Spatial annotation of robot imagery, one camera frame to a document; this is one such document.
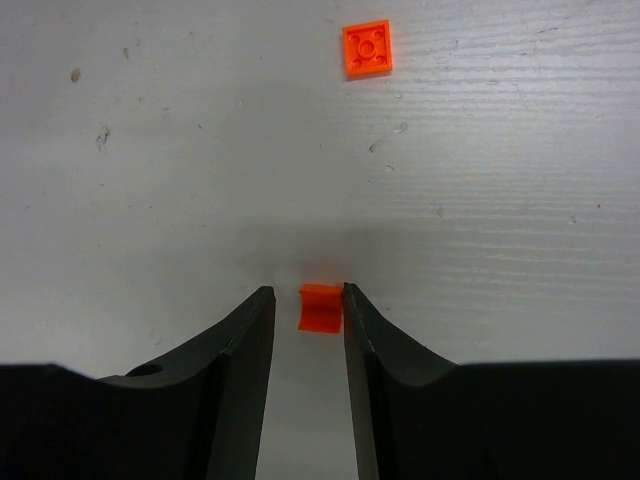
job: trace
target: orange square piece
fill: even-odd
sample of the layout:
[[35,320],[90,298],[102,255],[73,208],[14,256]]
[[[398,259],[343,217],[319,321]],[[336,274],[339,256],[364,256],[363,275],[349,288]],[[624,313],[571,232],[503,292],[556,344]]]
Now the orange square piece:
[[343,287],[305,284],[300,288],[302,313],[298,330],[340,333]]
[[349,77],[390,72],[393,68],[389,20],[344,27],[342,45]]

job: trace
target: screw hole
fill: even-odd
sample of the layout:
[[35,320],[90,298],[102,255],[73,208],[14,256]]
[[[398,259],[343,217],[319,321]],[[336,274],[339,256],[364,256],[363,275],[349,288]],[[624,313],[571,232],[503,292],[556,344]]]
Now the screw hole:
[[134,368],[129,373],[127,373],[126,377],[146,377],[147,375],[153,375],[155,373],[160,373],[162,371],[162,367],[160,365],[140,365],[139,367]]

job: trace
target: white table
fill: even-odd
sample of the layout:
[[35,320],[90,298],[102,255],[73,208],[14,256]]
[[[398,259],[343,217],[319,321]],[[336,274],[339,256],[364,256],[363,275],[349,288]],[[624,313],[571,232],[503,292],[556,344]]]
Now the white table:
[[258,478],[314,480],[355,455],[304,281],[458,362],[638,355],[638,2],[0,3],[0,362],[124,373],[274,285]]

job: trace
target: orange lego brick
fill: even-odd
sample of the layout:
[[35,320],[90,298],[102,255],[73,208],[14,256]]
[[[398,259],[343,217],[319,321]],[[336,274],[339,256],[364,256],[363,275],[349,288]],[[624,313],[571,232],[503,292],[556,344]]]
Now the orange lego brick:
[[300,288],[302,313],[298,330],[340,333],[343,287],[305,284]]
[[349,77],[390,72],[393,68],[389,20],[344,27],[342,45]]

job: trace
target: black plastic part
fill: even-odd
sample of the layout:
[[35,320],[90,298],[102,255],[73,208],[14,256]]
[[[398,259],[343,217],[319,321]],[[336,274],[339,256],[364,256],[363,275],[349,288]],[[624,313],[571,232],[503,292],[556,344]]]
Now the black plastic part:
[[640,361],[457,366],[344,306],[360,480],[640,478]]
[[0,478],[254,478],[274,318],[262,287],[125,376],[0,367]]

